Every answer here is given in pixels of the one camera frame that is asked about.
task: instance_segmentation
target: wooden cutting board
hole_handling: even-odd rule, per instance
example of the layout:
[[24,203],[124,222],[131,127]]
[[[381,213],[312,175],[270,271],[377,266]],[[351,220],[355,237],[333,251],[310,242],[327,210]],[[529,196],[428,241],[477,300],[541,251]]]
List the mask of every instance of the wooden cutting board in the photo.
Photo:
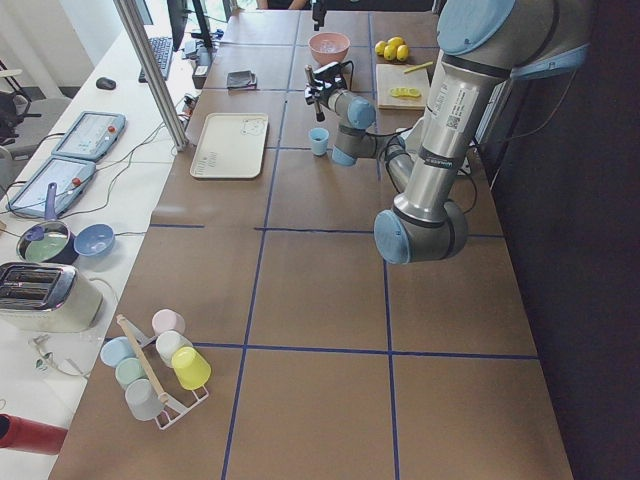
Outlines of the wooden cutting board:
[[[404,73],[413,65],[392,65],[379,63],[376,65],[376,97],[378,108],[398,108],[404,110],[424,110],[429,97],[429,77],[427,69],[421,68],[415,72]],[[422,95],[418,98],[395,98],[389,94],[394,87],[414,87]]]

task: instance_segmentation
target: keyboard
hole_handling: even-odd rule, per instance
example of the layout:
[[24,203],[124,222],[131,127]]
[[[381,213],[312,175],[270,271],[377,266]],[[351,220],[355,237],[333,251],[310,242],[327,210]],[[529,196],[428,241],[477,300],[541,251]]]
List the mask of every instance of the keyboard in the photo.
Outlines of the keyboard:
[[[166,80],[169,77],[169,68],[171,68],[171,59],[173,58],[173,40],[171,37],[151,37],[149,44],[162,72],[162,78]],[[140,70],[138,81],[140,83],[147,81],[143,69]]]

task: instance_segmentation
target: yellow cup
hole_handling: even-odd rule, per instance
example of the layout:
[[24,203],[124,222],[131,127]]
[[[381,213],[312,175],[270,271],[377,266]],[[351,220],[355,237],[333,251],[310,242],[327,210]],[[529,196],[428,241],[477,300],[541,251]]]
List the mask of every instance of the yellow cup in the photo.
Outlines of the yellow cup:
[[193,347],[182,347],[171,357],[171,365],[185,390],[197,390],[211,377],[211,365]]

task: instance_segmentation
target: pile of lemons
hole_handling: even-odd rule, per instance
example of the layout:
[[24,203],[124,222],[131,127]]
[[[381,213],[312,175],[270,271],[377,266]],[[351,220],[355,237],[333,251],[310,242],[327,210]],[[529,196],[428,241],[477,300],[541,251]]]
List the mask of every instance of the pile of lemons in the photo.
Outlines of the pile of lemons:
[[386,42],[380,40],[375,46],[376,55],[384,57],[385,60],[393,62],[405,62],[409,58],[409,45],[402,37],[392,37]]

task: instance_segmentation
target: table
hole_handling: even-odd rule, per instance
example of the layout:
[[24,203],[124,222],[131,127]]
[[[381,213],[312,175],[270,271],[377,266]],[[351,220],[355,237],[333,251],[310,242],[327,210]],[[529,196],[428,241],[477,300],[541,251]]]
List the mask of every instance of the table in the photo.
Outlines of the table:
[[[413,62],[434,60],[435,23],[329,12],[326,29],[351,38],[353,89],[372,98],[376,39],[401,32]],[[193,147],[178,154],[118,305],[148,334],[155,311],[180,312],[213,365],[211,398],[161,432],[133,420],[97,362],[52,479],[571,478],[482,169],[458,256],[384,263],[372,225],[395,193],[386,175],[308,148],[311,34],[310,12],[232,17],[187,135],[209,112],[267,113],[262,173],[195,180]],[[226,74],[248,68],[259,90],[228,92]],[[379,132],[419,116],[378,113]],[[452,197],[469,205],[469,182]]]
[[[64,221],[75,233],[94,223],[107,223],[116,233],[134,232],[118,236],[112,252],[104,258],[81,257],[74,265],[102,292],[104,301],[91,327],[77,334],[50,334],[47,349],[68,372],[75,373],[65,359],[70,358],[82,371],[92,369],[102,345],[107,327],[116,309],[116,298],[122,294],[129,272],[146,232],[151,211],[155,207],[164,182],[169,175],[175,149],[166,129],[155,139],[136,150],[131,165],[119,176],[109,197],[108,205],[96,212],[79,214],[101,207],[107,199],[109,184],[124,169],[127,161],[118,163],[126,154],[160,125],[162,119],[146,84],[137,81],[140,63],[123,32],[96,66],[73,102],[60,117],[52,132],[65,132],[78,115],[85,111],[123,113],[127,117],[125,132],[107,156],[98,164],[93,182],[69,211],[72,216]],[[113,91],[98,90],[95,81],[101,76],[116,80]],[[191,81],[191,68],[176,59],[167,82],[173,100],[177,103],[185,93],[196,94]],[[27,180],[48,158],[57,139],[45,141],[25,166],[18,180]],[[6,198],[0,204],[6,212]],[[36,223],[0,214],[7,230],[22,234]],[[7,233],[0,235],[2,263],[19,261],[16,254],[17,238]],[[51,369],[40,372],[35,368],[37,356],[28,346],[30,338],[38,332],[24,332],[6,322],[0,322],[0,398],[6,400],[4,413],[68,427],[77,408],[86,382],[82,378],[65,377]],[[56,457],[32,455],[7,449],[0,450],[2,474],[0,478],[47,478]]]

